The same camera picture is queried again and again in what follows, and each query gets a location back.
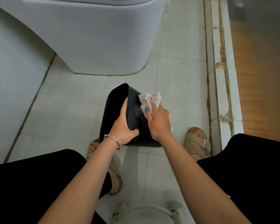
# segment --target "pant leg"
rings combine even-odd
[[[74,150],[0,164],[0,223],[37,223],[85,165]],[[100,197],[110,192],[107,173]],[[95,213],[92,223],[105,223]]]
[[[252,223],[280,220],[280,142],[237,134],[197,163]]]

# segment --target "sandal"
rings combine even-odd
[[[205,158],[207,154],[210,154],[211,146],[207,140],[194,134],[196,130],[201,130],[201,132],[204,133],[204,131],[198,127],[190,128],[186,134],[183,147],[190,155],[197,154],[201,156],[201,158]]]
[[[98,143],[98,144],[101,143],[101,141],[100,141],[99,138],[93,140],[90,144],[92,144],[93,142],[96,142],[96,143]],[[90,158],[91,158],[91,153],[89,153],[89,154],[86,156],[86,160],[88,161]],[[111,168],[113,171],[115,171],[116,176],[117,176],[117,179],[118,179],[118,181],[119,181],[119,187],[118,187],[117,192],[115,192],[115,193],[109,193],[109,194],[110,194],[110,195],[116,195],[116,194],[119,193],[120,190],[122,189],[122,178],[120,177],[120,175],[118,175],[119,171],[118,171],[118,169],[117,169],[117,167],[116,167],[116,164],[115,164],[115,161],[114,161],[113,157],[112,157],[112,159],[111,159],[109,168]]]

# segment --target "white cloth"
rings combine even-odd
[[[157,92],[153,95],[149,94],[149,93],[145,93],[145,94],[140,94],[139,95],[139,100],[141,102],[141,105],[140,105],[140,108],[145,116],[146,117],[146,109],[148,108],[151,112],[151,114],[153,115],[153,110],[151,108],[151,104],[150,104],[150,100],[152,100],[157,108],[159,108],[159,105],[160,105],[160,102],[161,102],[161,93]]]

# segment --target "black trash can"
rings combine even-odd
[[[139,93],[134,88],[124,83],[110,92],[108,95],[103,121],[100,131],[100,141],[104,139],[104,135],[111,131],[114,122],[120,115],[120,109],[127,99],[127,126],[130,130],[139,129],[139,135],[132,139],[126,145],[143,146],[143,147],[161,147],[160,143],[154,140],[148,128],[148,122],[142,110],[140,109],[141,102],[139,101]]]

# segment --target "toilet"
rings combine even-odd
[[[0,0],[75,73],[127,75],[146,64],[167,0]]]

